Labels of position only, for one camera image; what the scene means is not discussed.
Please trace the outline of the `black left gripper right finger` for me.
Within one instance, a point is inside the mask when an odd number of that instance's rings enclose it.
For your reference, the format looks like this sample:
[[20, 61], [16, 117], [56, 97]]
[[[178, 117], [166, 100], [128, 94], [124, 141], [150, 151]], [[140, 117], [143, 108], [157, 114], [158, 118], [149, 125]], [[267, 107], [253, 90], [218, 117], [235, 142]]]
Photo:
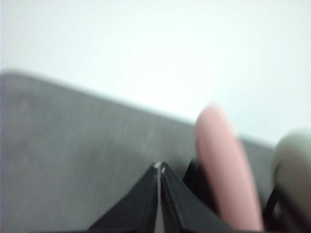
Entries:
[[160, 172], [161, 207], [166, 231], [231, 231], [163, 162]]

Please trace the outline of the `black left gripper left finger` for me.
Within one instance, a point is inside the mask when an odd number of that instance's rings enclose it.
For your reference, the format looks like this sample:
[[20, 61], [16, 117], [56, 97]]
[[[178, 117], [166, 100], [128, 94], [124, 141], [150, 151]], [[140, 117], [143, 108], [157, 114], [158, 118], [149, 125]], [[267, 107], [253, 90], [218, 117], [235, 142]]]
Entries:
[[154, 230], [158, 205], [158, 168], [152, 163], [129, 192], [89, 230]]

